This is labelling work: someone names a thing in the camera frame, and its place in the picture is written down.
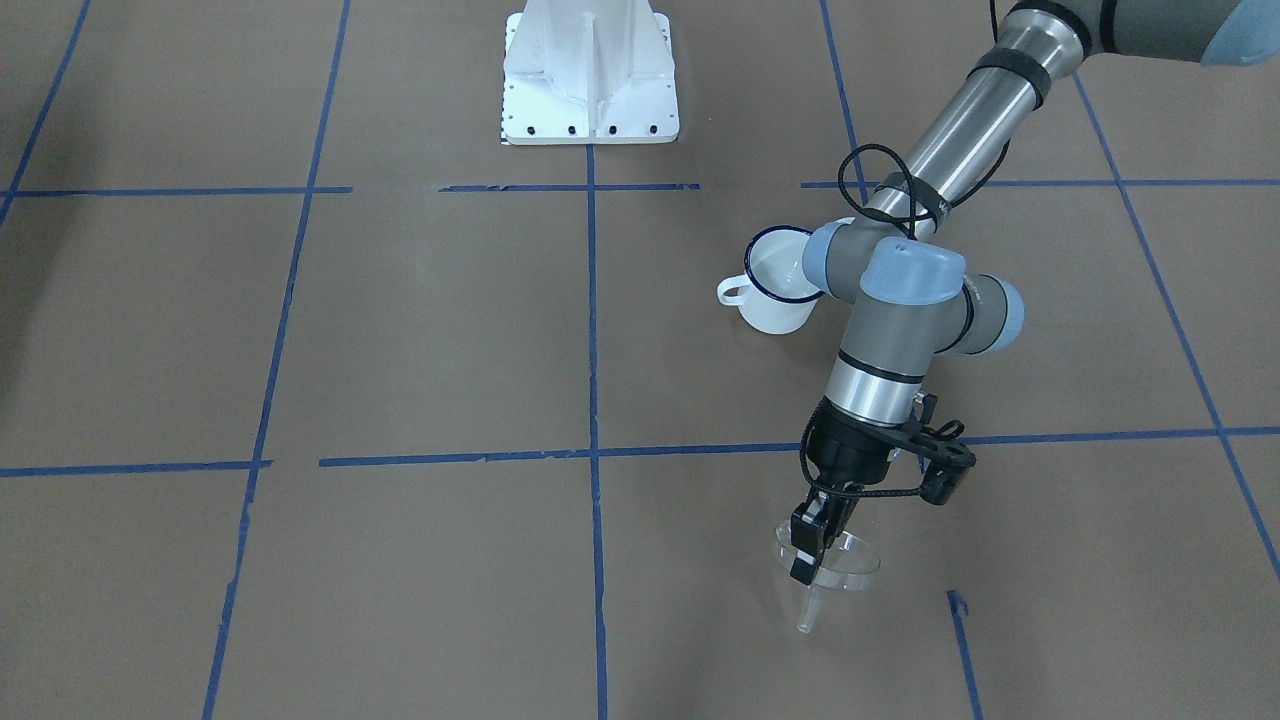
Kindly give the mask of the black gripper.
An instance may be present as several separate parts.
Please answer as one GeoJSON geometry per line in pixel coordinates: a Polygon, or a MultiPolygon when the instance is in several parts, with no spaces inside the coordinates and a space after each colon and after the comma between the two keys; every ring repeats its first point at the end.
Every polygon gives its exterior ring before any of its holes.
{"type": "Polygon", "coordinates": [[[804,585],[815,582],[832,548],[845,548],[846,525],[860,500],[916,495],[914,488],[867,489],[884,479],[895,451],[869,429],[823,398],[803,432],[800,461],[810,489],[790,518],[788,573],[804,585]]]}

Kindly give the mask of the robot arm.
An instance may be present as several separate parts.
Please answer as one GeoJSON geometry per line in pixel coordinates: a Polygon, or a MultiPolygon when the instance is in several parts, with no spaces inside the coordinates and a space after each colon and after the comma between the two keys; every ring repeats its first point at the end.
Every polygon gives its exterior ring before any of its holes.
{"type": "Polygon", "coordinates": [[[964,425],[931,425],[936,397],[923,392],[933,359],[982,355],[1020,333],[1025,305],[993,275],[934,243],[940,228],[1002,161],[1020,124],[1051,88],[1089,58],[1110,54],[1203,67],[1252,67],[1277,54],[1275,1],[1019,1],[995,26],[995,41],[963,87],[906,154],[879,143],[893,170],[847,220],[814,231],[803,250],[805,278],[851,314],[826,392],[801,437],[809,491],[788,521],[790,577],[814,585],[826,555],[864,498],[882,489],[896,454],[925,460],[908,496],[946,503],[975,465],[964,425]]]}

